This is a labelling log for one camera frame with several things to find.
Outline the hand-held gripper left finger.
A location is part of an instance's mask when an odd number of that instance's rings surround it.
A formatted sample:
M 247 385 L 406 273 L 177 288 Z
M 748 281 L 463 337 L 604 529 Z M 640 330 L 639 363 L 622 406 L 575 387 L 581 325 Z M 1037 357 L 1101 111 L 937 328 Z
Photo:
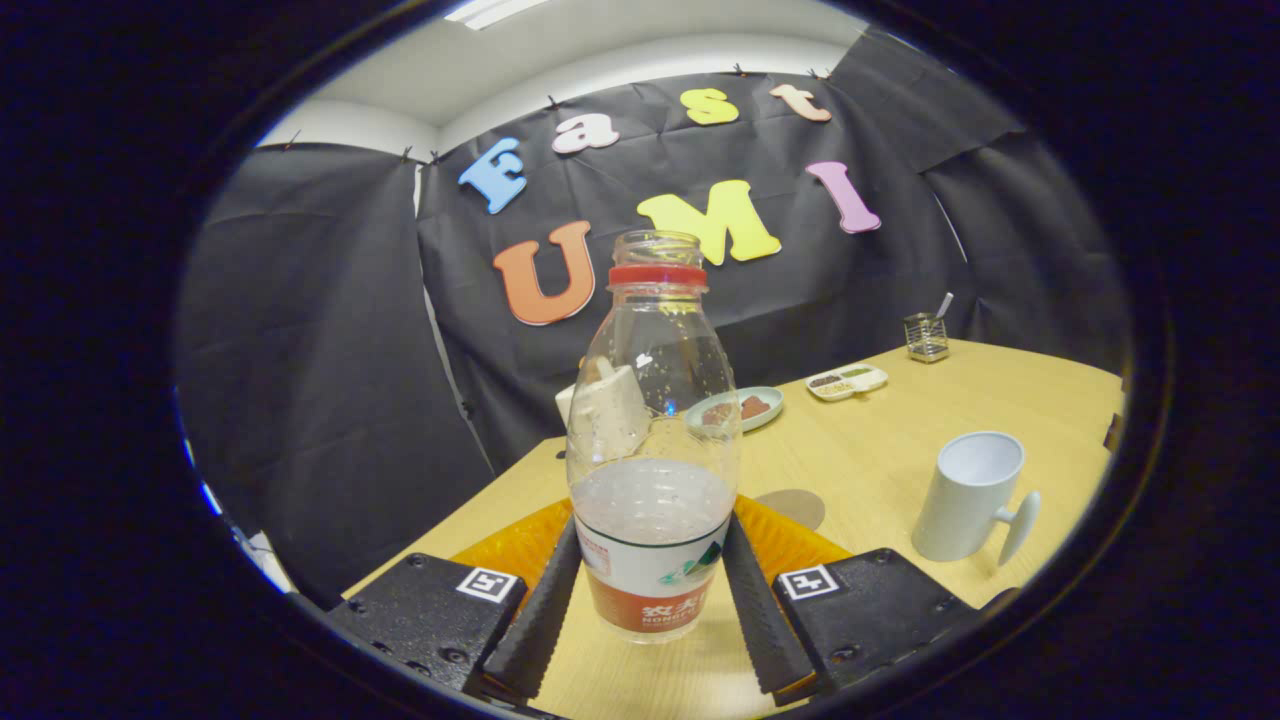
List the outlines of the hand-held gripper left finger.
M 439 685 L 524 705 L 540 692 L 581 559 L 564 498 L 451 559 L 408 553 L 328 616 Z

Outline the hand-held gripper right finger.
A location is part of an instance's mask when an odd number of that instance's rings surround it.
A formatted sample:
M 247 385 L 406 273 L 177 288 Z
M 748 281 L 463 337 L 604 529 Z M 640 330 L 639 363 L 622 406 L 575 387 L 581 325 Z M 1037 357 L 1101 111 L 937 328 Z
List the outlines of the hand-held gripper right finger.
M 756 683 L 778 706 L 877 691 L 986 619 L 897 551 L 849 552 L 745 496 L 722 561 Z

